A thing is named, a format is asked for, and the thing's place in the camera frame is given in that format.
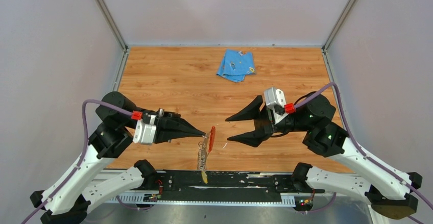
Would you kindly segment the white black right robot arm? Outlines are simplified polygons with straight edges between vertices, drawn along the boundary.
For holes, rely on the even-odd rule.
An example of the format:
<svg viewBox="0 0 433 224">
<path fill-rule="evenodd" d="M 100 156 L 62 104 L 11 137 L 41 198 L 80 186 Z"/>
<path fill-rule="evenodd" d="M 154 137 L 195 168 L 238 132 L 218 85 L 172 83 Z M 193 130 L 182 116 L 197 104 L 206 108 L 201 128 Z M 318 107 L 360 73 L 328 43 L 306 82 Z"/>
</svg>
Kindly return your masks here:
<svg viewBox="0 0 433 224">
<path fill-rule="evenodd" d="M 268 89 L 227 121 L 252 120 L 255 129 L 231 136 L 230 141 L 251 147 L 291 132 L 304 132 L 303 144 L 316 155 L 340 162 L 354 176 L 329 172 L 308 163 L 298 163 L 292 172 L 292 187 L 298 192 L 325 190 L 368 204 L 390 219 L 412 217 L 418 209 L 413 195 L 422 184 L 416 172 L 399 171 L 358 145 L 348 130 L 332 121 L 336 108 L 321 94 L 310 92 L 286 103 L 283 92 Z"/>
</svg>

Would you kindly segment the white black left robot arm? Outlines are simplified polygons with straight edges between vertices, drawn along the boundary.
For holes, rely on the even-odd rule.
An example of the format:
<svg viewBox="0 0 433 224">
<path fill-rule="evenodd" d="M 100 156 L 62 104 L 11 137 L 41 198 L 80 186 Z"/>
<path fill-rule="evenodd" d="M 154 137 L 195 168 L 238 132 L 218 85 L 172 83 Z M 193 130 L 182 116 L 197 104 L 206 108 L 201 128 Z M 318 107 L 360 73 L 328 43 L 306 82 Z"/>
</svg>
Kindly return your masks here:
<svg viewBox="0 0 433 224">
<path fill-rule="evenodd" d="M 35 210 L 43 210 L 42 223 L 81 223 L 99 205 L 125 191 L 140 187 L 162 190 L 162 182 L 147 160 L 139 160 L 101 183 L 92 183 L 131 144 L 153 145 L 206 136 L 180 114 L 140 108 L 118 91 L 107 93 L 101 100 L 87 99 L 82 111 L 90 103 L 97 105 L 101 123 L 93 133 L 85 131 L 79 157 L 50 188 L 31 194 Z"/>
</svg>

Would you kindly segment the metal keyring plate with spring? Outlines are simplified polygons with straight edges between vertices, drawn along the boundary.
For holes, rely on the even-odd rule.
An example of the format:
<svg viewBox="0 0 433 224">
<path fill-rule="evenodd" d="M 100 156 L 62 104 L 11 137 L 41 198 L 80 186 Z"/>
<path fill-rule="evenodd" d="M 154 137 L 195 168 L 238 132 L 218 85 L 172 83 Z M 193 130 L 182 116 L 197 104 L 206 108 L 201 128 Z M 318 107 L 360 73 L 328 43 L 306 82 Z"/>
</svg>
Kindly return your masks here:
<svg viewBox="0 0 433 224">
<path fill-rule="evenodd" d="M 203 141 L 198 143 L 197 170 L 206 170 L 207 158 L 213 150 L 215 135 L 216 127 L 212 126 L 210 131 L 204 136 Z"/>
</svg>

